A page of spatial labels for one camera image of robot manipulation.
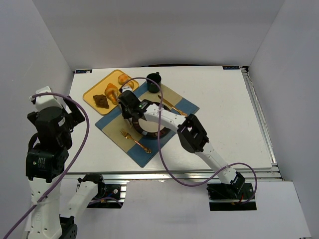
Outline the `large golden croissant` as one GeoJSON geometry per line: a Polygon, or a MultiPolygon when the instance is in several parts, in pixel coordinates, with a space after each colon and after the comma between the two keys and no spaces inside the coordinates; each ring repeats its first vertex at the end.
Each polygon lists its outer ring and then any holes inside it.
{"type": "Polygon", "coordinates": [[[112,94],[113,91],[115,91],[117,95],[119,95],[118,88],[114,84],[109,83],[104,91],[104,94],[114,105],[117,105],[117,102],[112,94]]]}

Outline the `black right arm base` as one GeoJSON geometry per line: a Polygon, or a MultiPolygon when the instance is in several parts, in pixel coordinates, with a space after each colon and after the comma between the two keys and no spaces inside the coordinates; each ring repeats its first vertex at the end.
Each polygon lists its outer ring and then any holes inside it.
{"type": "Polygon", "coordinates": [[[253,186],[245,183],[240,193],[233,193],[224,184],[207,185],[209,209],[211,212],[256,211],[253,186]]]}

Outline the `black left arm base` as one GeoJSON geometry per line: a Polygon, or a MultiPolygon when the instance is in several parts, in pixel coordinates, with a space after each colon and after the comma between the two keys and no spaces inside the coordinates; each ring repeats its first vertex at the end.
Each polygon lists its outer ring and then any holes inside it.
{"type": "Polygon", "coordinates": [[[104,197],[110,197],[119,201],[120,205],[111,199],[100,200],[92,205],[87,206],[87,208],[93,209],[120,209],[124,203],[126,196],[126,183],[117,183],[117,184],[105,184],[105,194],[104,197]]]}

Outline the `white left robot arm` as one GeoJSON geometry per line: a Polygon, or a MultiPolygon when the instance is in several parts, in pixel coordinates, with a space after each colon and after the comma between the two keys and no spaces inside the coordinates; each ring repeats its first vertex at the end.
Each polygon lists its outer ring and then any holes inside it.
{"type": "Polygon", "coordinates": [[[49,92],[31,96],[37,111],[27,116],[37,130],[29,141],[26,157],[32,202],[30,239],[76,238],[75,219],[105,192],[102,175],[87,174],[79,180],[80,187],[66,209],[60,211],[61,181],[70,169],[65,162],[72,147],[71,133],[75,126],[89,120],[78,103],[61,95],[71,110],[68,113],[57,96],[49,92]]]}

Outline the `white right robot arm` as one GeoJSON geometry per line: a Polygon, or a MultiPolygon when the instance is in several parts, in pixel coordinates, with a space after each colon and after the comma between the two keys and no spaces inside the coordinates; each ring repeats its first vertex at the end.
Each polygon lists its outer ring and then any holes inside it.
{"type": "Polygon", "coordinates": [[[184,150],[200,157],[224,185],[226,194],[235,199],[240,196],[245,178],[217,153],[209,142],[207,132],[194,114],[182,116],[167,111],[149,100],[140,101],[132,90],[122,90],[118,96],[125,119],[143,119],[157,122],[177,133],[184,150]]]}

